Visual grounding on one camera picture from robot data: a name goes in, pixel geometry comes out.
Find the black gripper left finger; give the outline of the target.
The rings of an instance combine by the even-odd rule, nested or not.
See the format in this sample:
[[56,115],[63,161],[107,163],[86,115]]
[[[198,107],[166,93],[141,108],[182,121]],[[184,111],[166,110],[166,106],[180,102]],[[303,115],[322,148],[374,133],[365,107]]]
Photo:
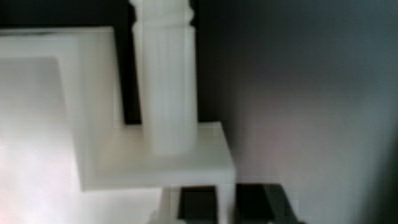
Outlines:
[[178,219],[187,224],[217,224],[216,187],[185,187],[180,193]]

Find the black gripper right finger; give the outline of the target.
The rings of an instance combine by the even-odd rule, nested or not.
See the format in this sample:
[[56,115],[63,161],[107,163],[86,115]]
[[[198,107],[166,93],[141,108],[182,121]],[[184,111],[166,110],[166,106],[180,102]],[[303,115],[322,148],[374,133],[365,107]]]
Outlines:
[[280,184],[237,185],[235,224],[301,224]]

